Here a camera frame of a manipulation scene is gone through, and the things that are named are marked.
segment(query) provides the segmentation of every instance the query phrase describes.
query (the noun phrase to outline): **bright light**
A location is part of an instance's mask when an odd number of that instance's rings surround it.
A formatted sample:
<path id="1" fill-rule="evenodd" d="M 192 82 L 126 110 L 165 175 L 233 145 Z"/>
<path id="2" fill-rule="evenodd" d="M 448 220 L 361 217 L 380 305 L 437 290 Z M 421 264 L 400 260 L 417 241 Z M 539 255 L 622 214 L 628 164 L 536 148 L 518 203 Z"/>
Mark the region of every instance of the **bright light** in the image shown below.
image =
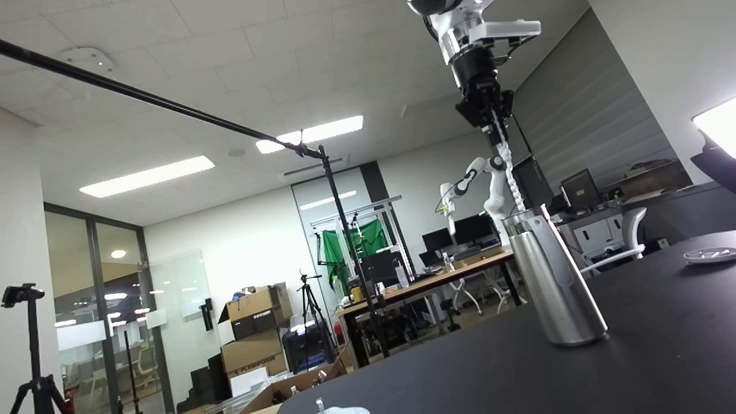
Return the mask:
<path id="1" fill-rule="evenodd" d="M 111 198 L 111 197 L 135 191 L 135 190 L 143 190 L 143 186 L 153 186 L 153 184 L 171 182 L 171 179 L 177 179 L 177 177 L 195 175 L 195 174 L 203 174 L 203 170 L 209 170 L 209 169 L 215 169 L 215 164 L 207 157 L 194 157 L 194 160 L 184 160 L 184 161 L 177 161 L 177 164 L 165 164 L 165 167 L 160 167 L 160 169 L 140 170 L 140 174 L 134 174 L 134 175 L 122 175 L 122 177 L 116 177 L 116 179 L 96 182 L 96 184 L 82 186 L 79 191 L 82 191 L 82 193 L 88 193 L 92 198 Z"/>
<path id="2" fill-rule="evenodd" d="M 126 292 L 111 292 L 111 295 L 105 295 L 105 301 L 122 301 L 126 297 L 128 297 Z"/>
<path id="3" fill-rule="evenodd" d="M 125 255 L 128 255 L 128 254 L 122 251 L 122 249 L 111 251 L 111 258 L 112 258 L 112 260 L 122 260 Z"/>
<path id="4" fill-rule="evenodd" d="M 698 116 L 692 125 L 736 160 L 736 100 Z"/>
<path id="5" fill-rule="evenodd" d="M 59 321 L 59 323 L 56 323 L 56 328 L 59 329 L 59 328 L 73 328 L 77 324 L 77 321 Z"/>
<path id="6" fill-rule="evenodd" d="M 346 200 L 346 198 L 352 198 L 352 197 L 356 197 L 356 191 L 340 193 L 338 198 Z M 322 198 L 322 200 L 315 200 L 315 203 L 307 203 L 307 205 L 299 205 L 299 209 L 302 213 L 318 209 L 318 207 L 329 205 L 329 203 L 333 203 L 333 198 Z"/>
<path id="7" fill-rule="evenodd" d="M 354 133 L 354 132 L 361 132 L 361 129 L 363 129 L 363 116 L 354 116 L 354 117 L 342 117 L 342 121 L 335 121 L 335 123 L 308 126 L 304 132 L 289 132 L 289 133 L 284 133 L 284 137 L 277 137 L 277 139 L 284 141 L 284 144 L 299 145 L 299 144 L 329 141 L 329 139 Z M 273 141 L 257 141 L 256 148 L 257 148 L 260 155 L 273 155 L 273 152 L 284 149 L 284 145 L 278 145 Z"/>

